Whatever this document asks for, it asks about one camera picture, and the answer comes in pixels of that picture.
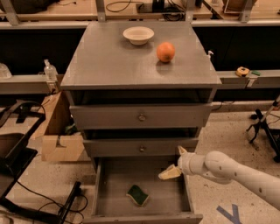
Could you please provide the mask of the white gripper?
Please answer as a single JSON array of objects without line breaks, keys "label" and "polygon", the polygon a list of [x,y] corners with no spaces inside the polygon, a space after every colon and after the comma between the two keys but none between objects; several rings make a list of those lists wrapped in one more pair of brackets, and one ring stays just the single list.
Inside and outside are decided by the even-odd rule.
[{"label": "white gripper", "polygon": [[162,180],[175,179],[181,175],[205,175],[209,169],[205,165],[205,156],[189,153],[182,146],[178,147],[180,158],[178,159],[178,167],[174,164],[170,165],[164,171],[158,174]]}]

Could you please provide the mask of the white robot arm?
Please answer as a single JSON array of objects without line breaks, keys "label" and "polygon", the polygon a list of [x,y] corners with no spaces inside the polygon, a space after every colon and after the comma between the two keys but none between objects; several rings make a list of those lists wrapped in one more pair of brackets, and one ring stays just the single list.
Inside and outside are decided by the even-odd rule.
[{"label": "white robot arm", "polygon": [[238,182],[252,193],[280,210],[280,178],[240,164],[223,152],[213,150],[206,155],[188,152],[178,147],[179,159],[158,174],[162,180],[175,179],[183,175],[199,175],[219,184]]}]

